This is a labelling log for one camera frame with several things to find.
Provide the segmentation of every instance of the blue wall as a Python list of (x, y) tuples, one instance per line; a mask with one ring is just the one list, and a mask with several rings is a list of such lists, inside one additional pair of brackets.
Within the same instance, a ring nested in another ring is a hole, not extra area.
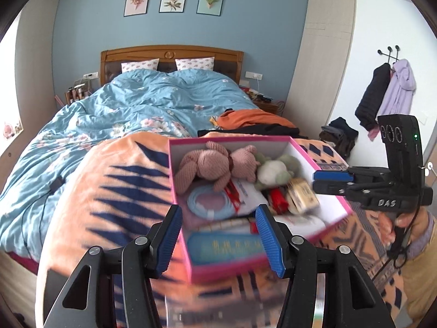
[[(241, 50), (245, 71), (263, 74), (260, 91), (285, 100), (299, 53), (308, 0), (224, 0), (222, 15), (159, 13), (149, 0), (146, 15), (123, 17), (125, 0), (60, 0), (53, 32), (55, 92), (83, 74), (100, 71), (100, 52), (137, 45), (181, 44)], [(256, 88), (256, 80), (251, 81)]]

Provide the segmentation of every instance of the window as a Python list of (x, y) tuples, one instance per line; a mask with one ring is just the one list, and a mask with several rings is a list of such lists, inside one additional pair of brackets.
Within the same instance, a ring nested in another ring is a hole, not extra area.
[(21, 130), (15, 89), (15, 41), (20, 15), (0, 41), (0, 153)]

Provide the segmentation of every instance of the headboard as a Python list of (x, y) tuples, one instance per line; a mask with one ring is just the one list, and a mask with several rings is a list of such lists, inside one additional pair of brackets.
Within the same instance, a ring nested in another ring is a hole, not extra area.
[(229, 76), (237, 84), (240, 82), (243, 52), (194, 45), (145, 45), (102, 51), (100, 59), (100, 83), (110, 83), (122, 73), (122, 63), (142, 62), (160, 59), (158, 71), (177, 70), (174, 59), (215, 57), (214, 71)]

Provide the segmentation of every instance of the lavender jacket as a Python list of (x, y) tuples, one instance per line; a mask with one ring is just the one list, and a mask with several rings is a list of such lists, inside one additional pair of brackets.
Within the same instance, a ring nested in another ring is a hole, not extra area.
[(408, 115), (412, 96), (416, 90), (416, 80), (408, 60), (401, 59), (393, 64), (395, 70), (387, 91), (379, 107), (378, 116), (403, 114)]

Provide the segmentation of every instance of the stuffed animal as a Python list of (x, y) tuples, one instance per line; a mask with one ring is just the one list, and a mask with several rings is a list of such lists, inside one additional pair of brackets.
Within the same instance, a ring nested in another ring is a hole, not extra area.
[(255, 188), (259, 191), (286, 185), (300, 171), (300, 162), (291, 155), (283, 154), (272, 160), (261, 153), (256, 154), (261, 166), (256, 171), (258, 180)]
[(173, 178), (177, 194), (183, 194), (197, 176), (206, 180), (215, 180), (214, 191), (223, 190), (231, 176), (254, 183), (256, 180), (256, 148), (248, 145), (229, 153), (228, 150), (215, 142), (207, 142), (207, 150), (192, 150), (183, 157), (179, 171)]

